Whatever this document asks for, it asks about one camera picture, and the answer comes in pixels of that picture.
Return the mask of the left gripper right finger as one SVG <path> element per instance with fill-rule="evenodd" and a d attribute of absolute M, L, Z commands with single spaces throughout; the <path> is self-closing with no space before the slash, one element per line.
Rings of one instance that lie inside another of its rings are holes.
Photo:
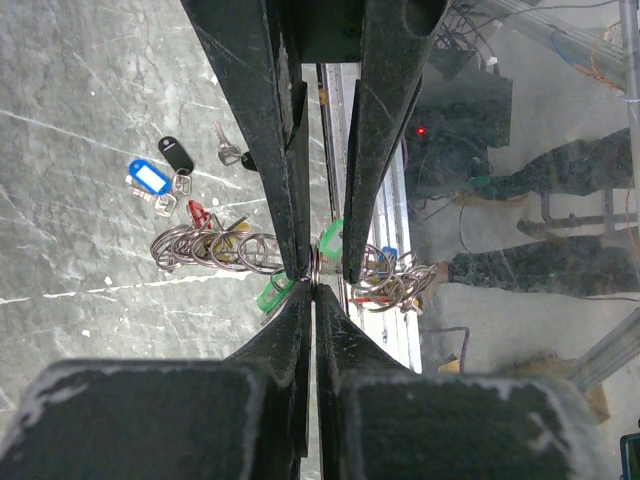
<path fill-rule="evenodd" d="M 314 294 L 326 479 L 596 479 L 597 429 L 568 382 L 421 375 Z"/>

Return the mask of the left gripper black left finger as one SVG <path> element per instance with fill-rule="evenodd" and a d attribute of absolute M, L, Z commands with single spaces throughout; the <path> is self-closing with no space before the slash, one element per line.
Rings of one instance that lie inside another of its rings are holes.
<path fill-rule="evenodd" d="M 223 360 L 76 359 L 31 383 L 5 479 L 296 479 L 308 453 L 311 288 Z"/>

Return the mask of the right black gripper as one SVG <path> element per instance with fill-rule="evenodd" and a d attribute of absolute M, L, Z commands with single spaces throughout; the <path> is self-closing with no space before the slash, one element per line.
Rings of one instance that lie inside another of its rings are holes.
<path fill-rule="evenodd" d="M 310 247 L 302 64 L 359 63 L 344 208 L 343 276 L 361 277 L 370 196 L 400 142 L 448 1 L 186 1 L 183 8 L 260 174 L 287 276 Z"/>

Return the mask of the green key tag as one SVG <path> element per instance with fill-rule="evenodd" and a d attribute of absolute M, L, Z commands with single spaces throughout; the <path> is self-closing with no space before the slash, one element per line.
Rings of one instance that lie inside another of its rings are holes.
<path fill-rule="evenodd" d="M 344 220 L 337 218 L 322 235 L 319 241 L 319 252 L 330 261 L 340 260 L 343 253 Z"/>

